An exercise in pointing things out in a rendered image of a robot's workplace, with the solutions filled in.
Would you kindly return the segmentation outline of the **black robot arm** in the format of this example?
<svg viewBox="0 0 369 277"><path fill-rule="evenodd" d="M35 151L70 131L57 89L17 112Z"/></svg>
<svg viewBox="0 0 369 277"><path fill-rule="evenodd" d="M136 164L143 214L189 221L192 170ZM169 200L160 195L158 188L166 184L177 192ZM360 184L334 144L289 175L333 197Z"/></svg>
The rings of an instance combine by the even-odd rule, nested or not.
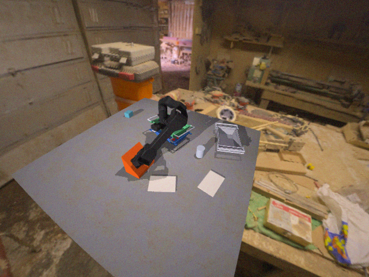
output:
<svg viewBox="0 0 369 277"><path fill-rule="evenodd" d="M150 166L156 157L157 150L163 143L173 134L174 131L181 130L187 124L187 107L180 101L174 100L169 96L161 98L158 101L159 115L167 115L167 106L174 108L171 110L170 116L164 118L163 122L166 127L152 141L151 144L146 143L144 147L130 161L138 169L141 165ZM178 109L180 112L176 111Z"/></svg>

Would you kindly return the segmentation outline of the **green plastic tray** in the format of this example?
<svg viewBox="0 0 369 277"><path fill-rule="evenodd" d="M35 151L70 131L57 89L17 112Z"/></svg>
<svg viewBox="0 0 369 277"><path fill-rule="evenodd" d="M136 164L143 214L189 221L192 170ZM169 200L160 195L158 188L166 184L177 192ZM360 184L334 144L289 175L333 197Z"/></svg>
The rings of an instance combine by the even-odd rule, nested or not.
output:
<svg viewBox="0 0 369 277"><path fill-rule="evenodd" d="M157 115L155 115L155 116L153 116L153 117L150 117L150 118L148 118L147 120L150 122L150 123L159 123L159 121L158 121L158 119L159 118L157 118L157 119L154 119L154 120L150 120L151 118L154 118L154 117L156 117ZM188 130L188 131L186 131L189 127L191 127L191 129L190 130ZM177 131L174 131L173 132L173 134L171 135L171 137L173 137L173 138L179 138L179 137L181 137L182 135L184 135L184 134L186 134L187 132L189 132L189 131L191 131L192 129L194 129L195 128L195 126L192 126L192 125L188 125L188 124L186 124L183 128L181 128L181 130L177 130Z"/></svg>

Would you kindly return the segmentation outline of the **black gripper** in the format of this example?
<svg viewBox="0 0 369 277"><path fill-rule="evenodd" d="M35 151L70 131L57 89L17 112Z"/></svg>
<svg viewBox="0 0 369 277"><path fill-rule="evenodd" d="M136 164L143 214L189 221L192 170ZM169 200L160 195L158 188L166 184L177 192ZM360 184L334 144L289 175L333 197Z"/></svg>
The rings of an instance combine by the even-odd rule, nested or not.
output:
<svg viewBox="0 0 369 277"><path fill-rule="evenodd" d="M170 115L168 115L168 114L167 115L159 115L158 114L157 116L159 116L159 119L158 119L159 123L151 124L151 128L155 131L158 131L158 130L162 131L166 127L166 124L164 124L163 120L164 120L165 117L168 118L168 116L170 116Z"/></svg>

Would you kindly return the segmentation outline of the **teal cube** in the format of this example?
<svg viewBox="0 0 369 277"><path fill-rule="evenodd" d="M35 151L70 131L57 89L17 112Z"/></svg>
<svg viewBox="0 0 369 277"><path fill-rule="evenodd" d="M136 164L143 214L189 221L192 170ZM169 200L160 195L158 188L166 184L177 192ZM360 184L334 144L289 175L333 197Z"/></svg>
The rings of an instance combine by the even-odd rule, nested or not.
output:
<svg viewBox="0 0 369 277"><path fill-rule="evenodd" d="M125 112L125 117L126 118L130 118L132 116L133 116L133 112L132 111L128 110L128 111Z"/></svg>

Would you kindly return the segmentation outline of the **grey cylinder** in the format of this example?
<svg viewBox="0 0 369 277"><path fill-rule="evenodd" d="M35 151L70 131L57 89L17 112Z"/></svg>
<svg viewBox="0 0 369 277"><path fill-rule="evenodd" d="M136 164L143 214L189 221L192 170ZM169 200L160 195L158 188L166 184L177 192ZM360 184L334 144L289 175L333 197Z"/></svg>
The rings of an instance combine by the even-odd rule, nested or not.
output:
<svg viewBox="0 0 369 277"><path fill-rule="evenodd" d="M203 158L205 153L205 147L203 145L197 146L196 157Z"/></svg>

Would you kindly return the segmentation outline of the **blue plastic tray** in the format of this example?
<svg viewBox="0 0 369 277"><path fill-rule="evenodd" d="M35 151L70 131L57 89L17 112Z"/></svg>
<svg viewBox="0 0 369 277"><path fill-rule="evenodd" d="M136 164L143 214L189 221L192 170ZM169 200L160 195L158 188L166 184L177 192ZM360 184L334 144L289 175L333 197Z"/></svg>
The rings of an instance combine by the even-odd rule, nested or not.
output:
<svg viewBox="0 0 369 277"><path fill-rule="evenodd" d="M161 130L158 130L157 132L154 132L154 133L156 133L157 135L159 135L159 134L160 134L160 132L161 132ZM184 139L185 139L185 137L186 137L188 134L192 134L192 133L190 133L190 131L189 131L189 132L187 132L186 134L182 135L182 136L181 136L181 137L179 137L178 139L176 138L176 139L175 139L175 141L173 141L173 140L172 140L172 141L173 141L173 143L169 141L169 139L171 139L171 138L172 138L171 136L170 136L166 141L168 141L169 143L173 144L174 146L177 146L177 145L178 145L178 143L180 143L182 140L184 140Z"/></svg>

